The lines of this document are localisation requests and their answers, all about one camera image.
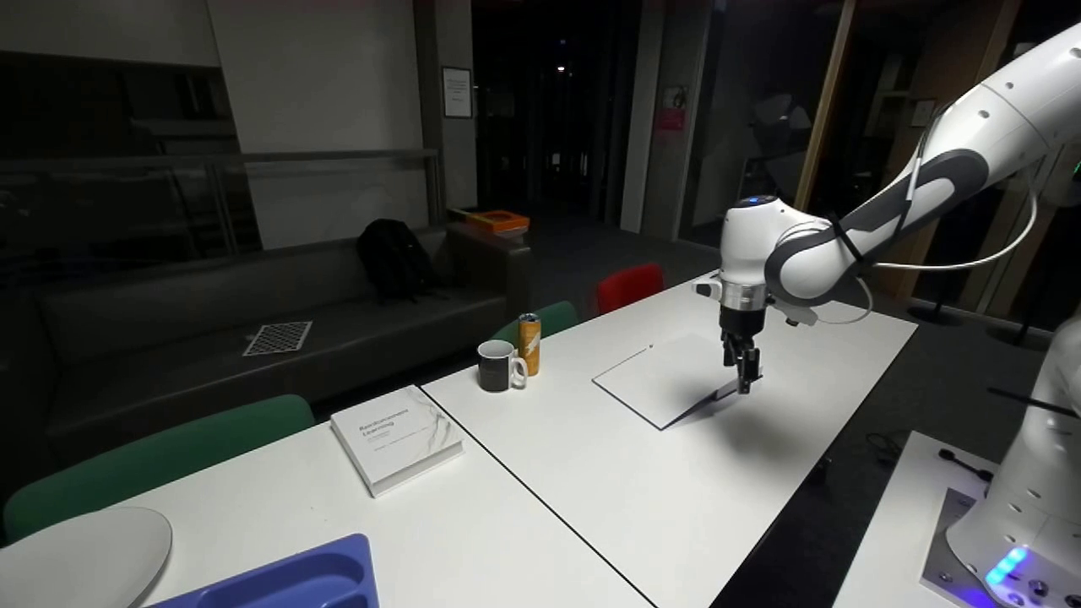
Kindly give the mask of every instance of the white paper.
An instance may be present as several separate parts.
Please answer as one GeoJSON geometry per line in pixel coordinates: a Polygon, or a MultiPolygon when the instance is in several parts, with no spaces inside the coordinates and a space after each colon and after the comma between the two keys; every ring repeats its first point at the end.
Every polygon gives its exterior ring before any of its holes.
{"type": "Polygon", "coordinates": [[[722,368],[719,339],[681,333],[602,371],[593,384],[649,424],[669,430],[690,409],[710,403],[719,388],[730,388],[733,379],[733,368],[722,368]]]}
{"type": "Polygon", "coordinates": [[[441,67],[441,107],[446,116],[469,119],[472,116],[472,76],[469,69],[441,67]]]}

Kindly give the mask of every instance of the white document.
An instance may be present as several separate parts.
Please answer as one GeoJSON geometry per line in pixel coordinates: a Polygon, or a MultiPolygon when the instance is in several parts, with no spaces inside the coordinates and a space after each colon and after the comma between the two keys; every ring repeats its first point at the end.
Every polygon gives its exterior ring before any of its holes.
{"type": "Polygon", "coordinates": [[[441,67],[441,112],[456,119],[472,116],[472,74],[464,67],[441,67]]]}
{"type": "Polygon", "coordinates": [[[464,433],[414,384],[330,414],[330,430],[373,497],[464,449],[464,433]]]}
{"type": "Polygon", "coordinates": [[[243,346],[243,358],[302,350],[307,342],[307,331],[310,331],[310,321],[261,324],[261,331],[243,346]]]}
{"type": "Polygon", "coordinates": [[[722,343],[717,333],[681,333],[602,371],[593,384],[642,414],[653,430],[669,430],[694,409],[710,404],[733,379],[737,371],[722,368],[722,343]]]}

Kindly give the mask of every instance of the green chair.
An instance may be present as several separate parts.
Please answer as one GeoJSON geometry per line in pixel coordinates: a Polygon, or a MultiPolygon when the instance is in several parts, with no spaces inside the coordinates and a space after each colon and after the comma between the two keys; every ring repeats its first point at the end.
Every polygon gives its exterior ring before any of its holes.
{"type": "Polygon", "coordinates": [[[101,511],[169,479],[315,424],[303,399],[276,394],[142,437],[21,485],[2,502],[2,533],[21,540],[79,514],[101,511]]]}
{"type": "MultiPolygon", "coordinates": [[[[575,326],[581,321],[579,307],[571,301],[553,301],[548,307],[536,307],[542,317],[542,333],[549,339],[565,326],[575,326]]],[[[497,333],[497,342],[509,342],[518,343],[518,321],[504,324],[497,333]]]]}

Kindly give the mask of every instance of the white table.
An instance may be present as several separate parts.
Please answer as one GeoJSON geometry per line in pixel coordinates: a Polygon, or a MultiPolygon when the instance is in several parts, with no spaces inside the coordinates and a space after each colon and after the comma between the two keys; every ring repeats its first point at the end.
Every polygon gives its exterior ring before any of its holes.
{"type": "MultiPolygon", "coordinates": [[[[955,461],[938,458],[944,447],[947,442],[937,442],[923,433],[910,437],[905,453],[878,500],[876,520],[844,574],[833,608],[955,608],[955,601],[923,580],[923,565],[937,538],[947,489],[984,497],[985,484],[955,461]]],[[[973,453],[955,447],[947,449],[981,468],[995,468],[973,453]]]]}
{"type": "Polygon", "coordinates": [[[717,596],[914,326],[883,314],[787,326],[771,309],[757,339],[763,380],[733,409],[664,433],[592,384],[694,331],[719,339],[719,307],[679,282],[548,339],[525,391],[486,394],[472,368],[424,384],[654,605],[717,596]]]}
{"type": "Polygon", "coordinates": [[[469,438],[377,500],[319,424],[132,502],[172,520],[172,558],[149,601],[364,533],[387,608],[646,605],[469,438]]]}

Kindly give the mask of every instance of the red object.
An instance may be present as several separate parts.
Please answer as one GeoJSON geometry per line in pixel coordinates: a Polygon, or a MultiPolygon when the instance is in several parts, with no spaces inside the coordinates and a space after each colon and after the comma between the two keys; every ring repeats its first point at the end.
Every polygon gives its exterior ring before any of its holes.
{"type": "Polygon", "coordinates": [[[653,298],[661,287],[664,287],[664,271],[659,264],[638,264],[638,267],[607,273],[593,289],[593,305],[599,305],[599,314],[606,314],[631,301],[653,298]]]}
{"type": "Polygon", "coordinates": [[[661,112],[654,112],[654,127],[659,131],[681,131],[681,124],[687,124],[687,107],[661,107],[661,112]]]}

